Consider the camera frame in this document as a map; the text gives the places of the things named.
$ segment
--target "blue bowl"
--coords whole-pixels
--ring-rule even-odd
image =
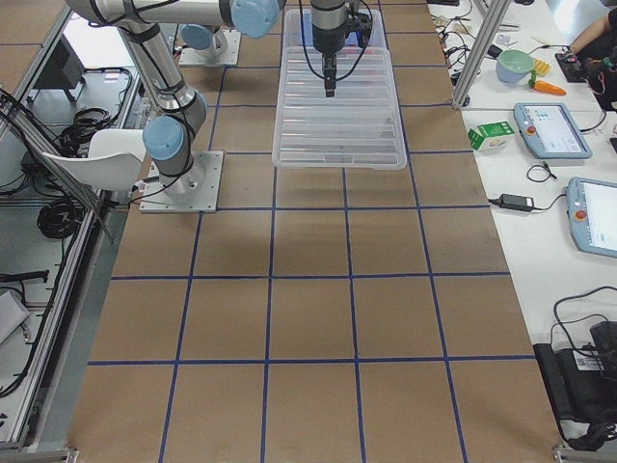
[[[504,50],[497,57],[496,73],[502,82],[514,83],[533,69],[533,58],[520,50]]]

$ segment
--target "clear plastic container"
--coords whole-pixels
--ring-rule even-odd
[[[321,54],[307,49],[321,73]],[[336,54],[337,76],[360,50]],[[282,53],[272,159],[278,167],[402,169],[407,164],[389,52],[368,47],[355,71],[326,98],[323,80],[309,70],[302,46]]]
[[[370,11],[373,15],[373,30],[370,33],[368,46],[387,48],[386,35],[384,34],[384,23],[382,16],[375,10]],[[312,46],[312,28],[310,25],[310,7],[302,10],[305,22],[305,40],[308,47]],[[360,9],[360,13],[368,14],[368,10]],[[348,46],[358,46],[355,34],[350,34],[347,42]],[[284,34],[282,36],[282,49],[288,46],[302,46],[302,34],[300,30],[300,10],[289,10],[285,14]]]

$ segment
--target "toy carrot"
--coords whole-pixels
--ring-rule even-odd
[[[566,94],[566,91],[563,90],[561,87],[552,85],[549,82],[546,82],[544,80],[536,80],[536,75],[537,75],[537,72],[533,70],[531,72],[531,78],[529,79],[529,82],[528,82],[530,89],[533,89],[533,90],[536,90],[538,92],[542,92],[545,94],[551,94],[551,95],[563,96]]]

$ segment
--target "mounting plate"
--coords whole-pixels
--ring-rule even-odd
[[[139,210],[144,213],[216,212],[224,154],[222,151],[208,151],[196,152],[193,155],[195,162],[201,163],[205,171],[205,179],[201,186],[181,198],[172,198],[162,191],[141,200]],[[149,176],[158,176],[158,169],[154,164],[150,166]],[[158,181],[148,183],[144,196],[155,193],[161,188]]]
[[[185,48],[180,55],[180,65],[187,68],[236,66],[240,54],[240,39],[242,34],[238,31],[223,31],[228,41],[228,49],[217,56],[208,58],[200,55],[193,48]]]

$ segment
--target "green and white carton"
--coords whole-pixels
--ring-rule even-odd
[[[476,128],[470,128],[467,135],[474,150],[492,150],[505,147],[512,140],[514,130],[506,121],[483,123]]]

